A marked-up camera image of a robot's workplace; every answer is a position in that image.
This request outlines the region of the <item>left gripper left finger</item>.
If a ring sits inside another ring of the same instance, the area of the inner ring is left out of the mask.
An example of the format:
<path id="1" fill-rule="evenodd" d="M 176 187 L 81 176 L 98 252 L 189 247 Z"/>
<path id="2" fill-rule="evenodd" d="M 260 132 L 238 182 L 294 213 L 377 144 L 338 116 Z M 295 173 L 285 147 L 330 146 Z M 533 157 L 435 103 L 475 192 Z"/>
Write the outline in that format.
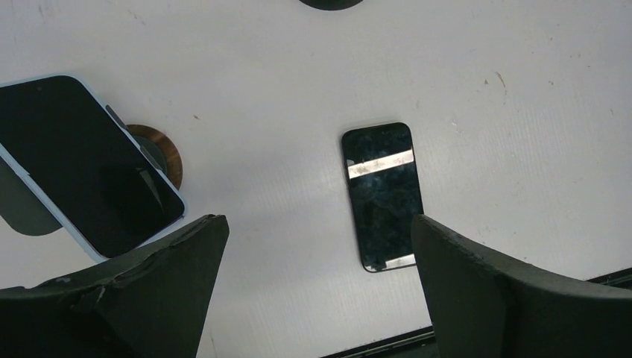
<path id="1" fill-rule="evenodd" d="M 194 222 L 119 257 L 1 291 L 3 357 L 194 357 L 230 229 Z"/>

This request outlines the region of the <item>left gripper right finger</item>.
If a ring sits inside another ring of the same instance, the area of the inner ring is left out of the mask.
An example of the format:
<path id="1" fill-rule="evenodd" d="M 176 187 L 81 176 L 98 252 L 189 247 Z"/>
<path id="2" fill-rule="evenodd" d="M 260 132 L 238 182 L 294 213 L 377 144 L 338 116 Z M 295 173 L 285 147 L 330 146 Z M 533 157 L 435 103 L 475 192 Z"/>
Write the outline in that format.
<path id="1" fill-rule="evenodd" d="M 442 357 L 629 357 L 631 291 L 565 277 L 481 245 L 420 215 L 411 241 Z M 511 309 L 501 342 L 464 337 Z"/>

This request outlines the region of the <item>black phone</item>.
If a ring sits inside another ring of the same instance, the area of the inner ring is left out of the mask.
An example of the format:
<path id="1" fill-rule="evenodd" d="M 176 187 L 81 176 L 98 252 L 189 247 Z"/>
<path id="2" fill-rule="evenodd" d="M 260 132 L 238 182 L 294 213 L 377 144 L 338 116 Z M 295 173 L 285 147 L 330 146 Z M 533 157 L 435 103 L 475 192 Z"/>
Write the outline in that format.
<path id="1" fill-rule="evenodd" d="M 341 137 L 359 257 L 370 273 L 415 264 L 411 222 L 423 213 L 414 145 L 402 122 Z"/>

